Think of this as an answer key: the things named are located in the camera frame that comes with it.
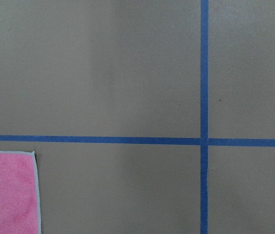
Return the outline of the pink and grey towel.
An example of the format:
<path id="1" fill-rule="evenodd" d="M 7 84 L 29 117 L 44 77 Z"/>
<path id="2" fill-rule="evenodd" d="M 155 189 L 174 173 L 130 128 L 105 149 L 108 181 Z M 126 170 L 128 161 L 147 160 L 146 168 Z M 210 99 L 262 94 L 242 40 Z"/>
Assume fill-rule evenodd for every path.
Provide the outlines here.
<path id="1" fill-rule="evenodd" d="M 35 152 L 0 151 L 0 234 L 41 233 Z"/>

